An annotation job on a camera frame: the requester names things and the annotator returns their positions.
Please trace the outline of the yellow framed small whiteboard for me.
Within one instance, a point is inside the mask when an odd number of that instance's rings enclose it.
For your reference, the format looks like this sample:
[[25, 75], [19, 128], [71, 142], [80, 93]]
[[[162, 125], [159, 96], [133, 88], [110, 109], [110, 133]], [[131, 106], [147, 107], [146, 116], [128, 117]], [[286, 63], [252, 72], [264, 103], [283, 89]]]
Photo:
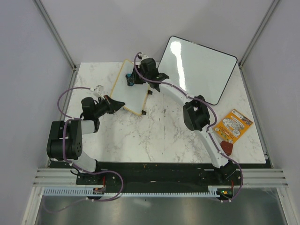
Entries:
[[124, 102], [124, 109], [137, 116], [145, 115], [144, 107], [148, 97], [150, 86], [147, 83], [142, 85], [128, 86], [126, 75], [132, 73], [134, 65], [129, 60], [124, 60], [116, 81], [110, 93], [110, 98]]

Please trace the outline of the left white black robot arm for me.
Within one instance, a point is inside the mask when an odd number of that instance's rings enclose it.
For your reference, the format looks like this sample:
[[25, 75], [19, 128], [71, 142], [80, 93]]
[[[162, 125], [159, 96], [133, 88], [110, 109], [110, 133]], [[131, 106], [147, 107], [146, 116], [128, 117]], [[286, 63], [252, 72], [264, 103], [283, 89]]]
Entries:
[[83, 135], [98, 132], [99, 118], [105, 114], [114, 114], [125, 103], [105, 95], [98, 100], [86, 97], [81, 104], [80, 118], [52, 122], [46, 152], [49, 158], [65, 161], [87, 173], [86, 178], [92, 184], [99, 184], [103, 179], [103, 173], [96, 169], [97, 160], [83, 150]]

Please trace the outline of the small brown box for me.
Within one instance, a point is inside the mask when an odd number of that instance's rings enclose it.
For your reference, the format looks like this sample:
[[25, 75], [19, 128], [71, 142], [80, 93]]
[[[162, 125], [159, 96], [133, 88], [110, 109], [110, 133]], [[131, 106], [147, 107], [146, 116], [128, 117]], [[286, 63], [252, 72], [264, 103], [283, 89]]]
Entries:
[[224, 151], [224, 153], [227, 156], [230, 156], [232, 154], [232, 151], [233, 151], [233, 144], [232, 143], [229, 143], [227, 141], [222, 141], [220, 146], [221, 146], [222, 150]]

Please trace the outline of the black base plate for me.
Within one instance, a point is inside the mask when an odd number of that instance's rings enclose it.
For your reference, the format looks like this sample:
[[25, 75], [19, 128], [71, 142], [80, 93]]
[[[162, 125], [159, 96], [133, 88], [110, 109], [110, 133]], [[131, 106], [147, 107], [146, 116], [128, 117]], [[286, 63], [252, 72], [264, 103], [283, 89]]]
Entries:
[[77, 185], [105, 185], [113, 191], [207, 191], [209, 186], [241, 184], [240, 170], [235, 166], [228, 179], [222, 179], [212, 164], [176, 163], [113, 163], [99, 162], [96, 171], [104, 174], [90, 175], [71, 168], [77, 176]]

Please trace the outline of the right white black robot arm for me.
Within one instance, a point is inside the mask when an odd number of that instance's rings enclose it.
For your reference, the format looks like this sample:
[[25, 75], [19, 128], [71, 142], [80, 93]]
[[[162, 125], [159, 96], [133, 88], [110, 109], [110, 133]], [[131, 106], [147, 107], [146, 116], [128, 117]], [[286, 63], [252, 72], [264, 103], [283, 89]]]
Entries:
[[160, 73], [156, 67], [155, 60], [143, 55], [141, 52], [138, 52], [135, 56], [133, 67], [133, 72], [127, 79], [129, 85], [148, 83], [151, 88], [159, 92], [165, 90], [167, 94], [170, 94], [182, 104], [184, 124], [201, 138], [210, 156], [211, 163], [215, 167], [214, 177], [216, 182], [222, 185], [229, 182], [237, 163], [225, 154], [216, 136], [213, 134], [210, 112], [212, 112], [215, 122], [217, 122], [217, 116], [210, 104], [205, 101], [202, 95], [192, 97], [182, 88], [166, 82], [169, 76]]

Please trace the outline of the orange product card package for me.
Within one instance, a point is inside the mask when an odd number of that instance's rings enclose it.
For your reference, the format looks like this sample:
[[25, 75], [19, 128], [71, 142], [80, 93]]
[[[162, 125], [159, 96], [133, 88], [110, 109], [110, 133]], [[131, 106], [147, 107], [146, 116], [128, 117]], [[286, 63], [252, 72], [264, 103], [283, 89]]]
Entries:
[[213, 130], [224, 141], [235, 144], [252, 125], [252, 120], [232, 109]]

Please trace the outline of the black framed large whiteboard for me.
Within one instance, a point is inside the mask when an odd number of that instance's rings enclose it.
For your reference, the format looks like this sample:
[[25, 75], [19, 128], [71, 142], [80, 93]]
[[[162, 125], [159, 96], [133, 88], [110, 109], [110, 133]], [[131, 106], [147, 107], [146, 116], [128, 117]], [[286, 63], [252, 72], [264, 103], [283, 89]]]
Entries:
[[171, 36], [158, 70], [166, 80], [192, 96], [202, 95], [206, 102], [217, 105], [237, 64], [233, 55]]

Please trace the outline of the blue black whiteboard eraser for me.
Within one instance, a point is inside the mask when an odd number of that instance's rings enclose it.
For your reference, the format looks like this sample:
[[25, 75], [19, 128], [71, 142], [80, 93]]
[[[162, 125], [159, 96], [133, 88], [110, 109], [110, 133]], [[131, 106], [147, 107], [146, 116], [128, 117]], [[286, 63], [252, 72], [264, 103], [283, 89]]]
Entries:
[[126, 74], [125, 77], [126, 77], [126, 81], [127, 81], [127, 86], [128, 86], [128, 81], [135, 81], [135, 79], [129, 79], [128, 74]]

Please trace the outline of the aluminium frame rail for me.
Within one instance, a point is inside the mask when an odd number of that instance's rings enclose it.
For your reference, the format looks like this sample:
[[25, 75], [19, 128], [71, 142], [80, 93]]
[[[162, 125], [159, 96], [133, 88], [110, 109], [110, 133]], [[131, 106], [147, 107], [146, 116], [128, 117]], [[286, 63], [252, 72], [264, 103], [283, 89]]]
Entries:
[[39, 168], [33, 181], [34, 187], [73, 187], [77, 176], [70, 169]]

